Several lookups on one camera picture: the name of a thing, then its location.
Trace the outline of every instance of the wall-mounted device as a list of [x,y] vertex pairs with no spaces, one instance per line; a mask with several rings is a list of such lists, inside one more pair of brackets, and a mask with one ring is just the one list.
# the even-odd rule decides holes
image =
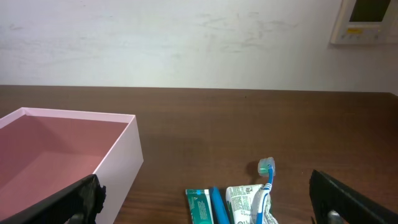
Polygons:
[[398,43],[398,0],[342,0],[332,44]]

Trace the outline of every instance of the toothbrush head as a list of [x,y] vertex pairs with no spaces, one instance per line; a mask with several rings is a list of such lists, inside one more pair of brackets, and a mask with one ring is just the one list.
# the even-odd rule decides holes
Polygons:
[[272,176],[275,176],[275,161],[273,157],[268,157],[265,159],[260,159],[258,172],[261,177],[268,177],[268,170],[272,169]]

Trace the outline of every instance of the pink box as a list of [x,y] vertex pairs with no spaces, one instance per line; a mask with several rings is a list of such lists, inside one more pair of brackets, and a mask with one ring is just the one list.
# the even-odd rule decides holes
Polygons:
[[20,108],[0,119],[0,220],[96,174],[113,223],[143,161],[134,115]]

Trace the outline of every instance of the green tube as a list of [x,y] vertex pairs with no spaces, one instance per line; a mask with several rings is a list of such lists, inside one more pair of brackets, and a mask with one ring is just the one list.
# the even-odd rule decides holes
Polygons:
[[189,209],[193,224],[214,224],[209,190],[187,189]]

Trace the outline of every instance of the device screen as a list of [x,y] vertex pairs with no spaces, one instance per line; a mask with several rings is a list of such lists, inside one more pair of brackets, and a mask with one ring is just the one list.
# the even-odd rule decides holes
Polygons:
[[350,22],[381,22],[391,0],[356,0]]

